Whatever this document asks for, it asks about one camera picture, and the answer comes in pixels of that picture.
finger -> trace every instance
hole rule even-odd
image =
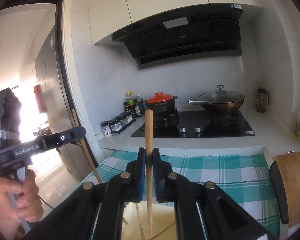
[[[28,194],[35,186],[35,173],[32,170],[28,170],[27,176],[22,184],[23,193]]]
[[[18,217],[30,218],[42,208],[41,200],[37,197],[30,207],[20,208],[17,210]]]
[[[38,197],[38,193],[39,193],[39,187],[36,184],[34,184],[34,188],[30,192],[22,195],[21,197],[18,197],[17,207],[18,208],[30,207]]]
[[[42,218],[43,215],[43,207],[40,208],[40,210],[32,217],[26,218],[26,221],[28,222],[37,222]]]
[[[22,185],[13,180],[5,177],[0,177],[0,196],[6,193],[20,194],[22,193]]]

human hand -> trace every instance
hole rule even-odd
[[[15,211],[10,203],[8,192],[21,194],[16,200],[18,210]],[[12,220],[20,223],[19,217],[25,218],[26,221],[36,222],[43,215],[41,200],[38,197],[39,188],[35,183],[35,173],[28,170],[28,174],[23,182],[14,181],[0,177],[0,215],[4,220]]]

checkered tablecloth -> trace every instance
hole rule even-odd
[[[107,182],[125,171],[127,163],[136,160],[137,155],[115,151],[97,167],[101,179]],[[173,171],[189,181],[215,182],[268,231],[279,235],[279,209],[263,155],[161,156],[161,159],[171,163]]]

orange lid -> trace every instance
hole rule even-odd
[[[149,98],[147,100],[147,103],[159,103],[170,99],[173,99],[173,95],[169,95],[169,94],[164,95],[163,92],[158,92],[155,93],[155,97]]]

stove knob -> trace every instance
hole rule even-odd
[[[186,132],[186,127],[184,125],[180,126],[179,128],[181,133],[185,133]]]
[[[195,126],[194,131],[195,132],[201,132],[201,126],[200,125]]]

